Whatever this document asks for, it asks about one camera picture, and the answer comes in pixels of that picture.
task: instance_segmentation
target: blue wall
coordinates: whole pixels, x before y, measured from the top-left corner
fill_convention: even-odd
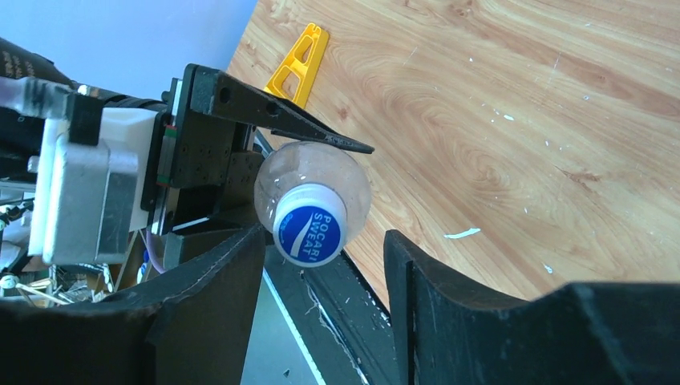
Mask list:
[[[0,36],[82,83],[160,98],[188,63],[226,69],[257,0],[0,0]]]

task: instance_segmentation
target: wooden table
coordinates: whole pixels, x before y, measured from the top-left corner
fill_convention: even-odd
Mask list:
[[[388,229],[522,298],[678,280],[680,2],[260,0],[229,73],[263,87],[308,22],[306,109],[376,147],[347,251],[384,302]]]

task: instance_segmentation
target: clear plastic bottle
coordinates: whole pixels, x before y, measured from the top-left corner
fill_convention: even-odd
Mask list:
[[[363,168],[328,144],[293,142],[271,154],[255,181],[255,209],[284,257],[325,265],[366,224],[370,184]]]

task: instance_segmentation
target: blue bottle cap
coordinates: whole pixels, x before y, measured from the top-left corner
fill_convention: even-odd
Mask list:
[[[340,254],[346,227],[346,207],[335,191],[323,184],[301,184],[279,201],[274,243],[292,263],[316,267]]]

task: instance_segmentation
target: white debris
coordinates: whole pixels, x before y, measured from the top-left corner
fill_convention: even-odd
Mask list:
[[[416,47],[416,48],[413,49],[413,51],[411,52],[411,54],[408,55],[408,57],[406,58],[406,61],[402,64],[402,67],[405,66],[406,63],[408,63],[409,60],[411,60],[411,56],[413,56],[413,54],[414,54],[417,50],[418,50],[418,47]]]
[[[460,238],[463,238],[463,237],[467,237],[469,235],[477,234],[480,231],[482,231],[482,230],[472,228],[472,229],[463,231],[462,233],[444,234],[444,237],[447,238],[447,239],[460,239]]]

